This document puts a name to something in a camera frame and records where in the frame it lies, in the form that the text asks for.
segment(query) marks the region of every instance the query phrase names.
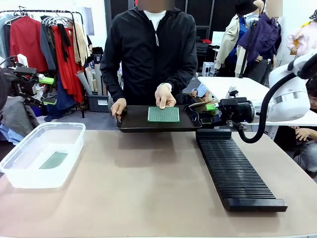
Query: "transparent plastic container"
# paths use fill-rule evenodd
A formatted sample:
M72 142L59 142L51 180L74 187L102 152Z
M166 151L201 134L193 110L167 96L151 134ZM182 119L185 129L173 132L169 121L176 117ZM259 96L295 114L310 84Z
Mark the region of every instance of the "transparent plastic container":
M64 184L84 144L82 123L44 123L0 163L16 188L57 188Z

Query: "red sweater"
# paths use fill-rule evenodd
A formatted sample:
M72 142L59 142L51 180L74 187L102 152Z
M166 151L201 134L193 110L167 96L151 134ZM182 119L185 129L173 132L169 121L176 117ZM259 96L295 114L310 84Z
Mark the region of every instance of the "red sweater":
M38 72L48 71L41 51L41 23L28 16L12 23L10 29L10 55L23 54L30 68Z

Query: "black jacket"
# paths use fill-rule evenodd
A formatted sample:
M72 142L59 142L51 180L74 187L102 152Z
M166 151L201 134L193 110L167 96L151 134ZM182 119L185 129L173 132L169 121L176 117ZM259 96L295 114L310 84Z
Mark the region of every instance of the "black jacket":
M123 90L117 78L121 61ZM181 103L181 92L197 67L196 24L191 15L176 8L167 11L156 32L137 7L114 18L101 62L114 101L125 98L128 105L154 105L157 87L170 83L172 94Z

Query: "brown tabletop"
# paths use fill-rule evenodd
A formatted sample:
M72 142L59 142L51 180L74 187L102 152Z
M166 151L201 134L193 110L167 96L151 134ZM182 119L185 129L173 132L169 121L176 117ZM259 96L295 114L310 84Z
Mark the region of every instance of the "brown tabletop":
M0 236L266 237L317 234L317 185L264 136L232 137L285 213L223 208L195 134L86 131L72 174L59 189L16 189L0 179Z

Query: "pink jacket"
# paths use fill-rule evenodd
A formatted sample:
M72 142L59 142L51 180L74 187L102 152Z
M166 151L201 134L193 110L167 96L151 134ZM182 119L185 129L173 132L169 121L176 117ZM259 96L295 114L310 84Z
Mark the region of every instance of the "pink jacket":
M291 50L298 40L297 56L303 56L310 50L317 49L317 22L312 21L309 25L300 27L287 37L287 48Z

